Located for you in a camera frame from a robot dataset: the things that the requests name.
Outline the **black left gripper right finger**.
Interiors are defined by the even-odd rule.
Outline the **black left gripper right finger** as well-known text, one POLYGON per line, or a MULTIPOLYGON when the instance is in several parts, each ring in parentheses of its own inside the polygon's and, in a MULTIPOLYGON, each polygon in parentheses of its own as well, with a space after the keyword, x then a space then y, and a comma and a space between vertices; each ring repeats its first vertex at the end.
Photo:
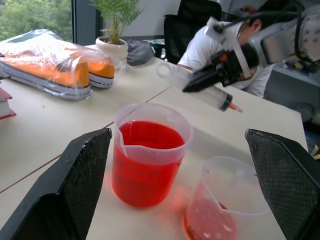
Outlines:
POLYGON ((247 129, 264 199, 287 240, 320 238, 320 163, 298 142, 247 129))

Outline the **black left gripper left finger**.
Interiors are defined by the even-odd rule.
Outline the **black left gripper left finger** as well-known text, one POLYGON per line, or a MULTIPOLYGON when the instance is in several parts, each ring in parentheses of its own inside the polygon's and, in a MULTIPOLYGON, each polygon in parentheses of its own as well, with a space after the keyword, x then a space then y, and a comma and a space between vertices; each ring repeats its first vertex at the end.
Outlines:
POLYGON ((2 240, 84 240, 100 197, 112 130, 73 139, 0 230, 2 240))

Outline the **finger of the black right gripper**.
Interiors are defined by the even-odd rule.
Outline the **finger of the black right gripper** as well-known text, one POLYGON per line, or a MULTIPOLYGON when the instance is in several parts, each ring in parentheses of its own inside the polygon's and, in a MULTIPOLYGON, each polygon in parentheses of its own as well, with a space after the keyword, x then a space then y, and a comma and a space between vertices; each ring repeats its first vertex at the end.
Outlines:
POLYGON ((223 67, 207 66, 191 74, 189 83, 182 89, 184 93, 196 93, 205 90, 225 79, 223 67))

